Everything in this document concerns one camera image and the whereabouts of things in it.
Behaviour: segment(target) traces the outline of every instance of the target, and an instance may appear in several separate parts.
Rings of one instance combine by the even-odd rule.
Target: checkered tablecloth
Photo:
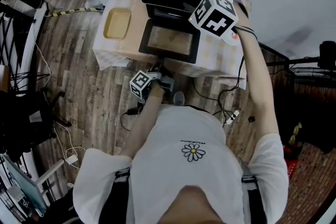
[[[132,28],[132,20],[137,20],[139,14],[146,14],[145,4],[141,0],[109,0],[105,11],[102,14],[101,22],[98,26],[96,37],[93,44],[93,51],[96,55],[100,69],[109,66],[126,66],[132,60],[142,60],[155,62],[156,56],[142,54],[138,52],[144,26],[139,26],[139,33],[135,33]],[[250,12],[251,1],[242,0]],[[132,35],[131,40],[112,40],[103,36],[103,30],[107,19],[108,12],[114,7],[126,7],[131,10],[130,28],[127,33]],[[239,66],[243,57],[241,46],[230,46],[213,38],[207,34],[202,34],[199,40],[197,61],[195,64],[180,62],[177,60],[165,59],[165,66],[172,71],[182,73],[190,77],[213,77],[218,76],[217,80],[228,85],[236,84]],[[243,65],[240,73],[240,87],[246,86],[246,69]]]

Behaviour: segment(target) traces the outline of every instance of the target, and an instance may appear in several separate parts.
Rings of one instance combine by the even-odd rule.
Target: flower graphic
[[[184,145],[182,152],[184,153],[184,157],[188,159],[188,162],[198,161],[203,157],[205,151],[199,150],[198,148],[198,144]]]

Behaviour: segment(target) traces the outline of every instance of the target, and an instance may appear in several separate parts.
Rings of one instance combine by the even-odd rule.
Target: black chair
[[[22,97],[0,91],[0,150],[7,152],[13,162],[19,160],[23,152],[49,138],[55,138],[54,121],[70,127],[55,116],[52,111],[59,97],[59,92],[49,103],[46,97],[47,88],[27,93]]]

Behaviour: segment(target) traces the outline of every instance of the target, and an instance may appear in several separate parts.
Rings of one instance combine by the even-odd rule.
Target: yellow container
[[[104,37],[121,40],[125,37],[130,24],[131,11],[128,8],[113,8],[107,15]]]

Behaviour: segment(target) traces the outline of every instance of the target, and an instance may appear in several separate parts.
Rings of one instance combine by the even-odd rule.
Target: hand
[[[234,6],[235,6],[235,10],[238,16],[238,26],[245,26],[245,27],[249,27],[250,26],[250,20],[247,18],[247,16],[245,15],[245,13],[243,13],[242,9],[240,8],[240,6],[238,5],[237,2],[234,2]]]
[[[152,82],[152,89],[151,89],[151,92],[149,93],[149,96],[162,98],[164,96],[164,93],[165,93],[165,91],[161,88],[159,83],[157,81],[153,81]]]

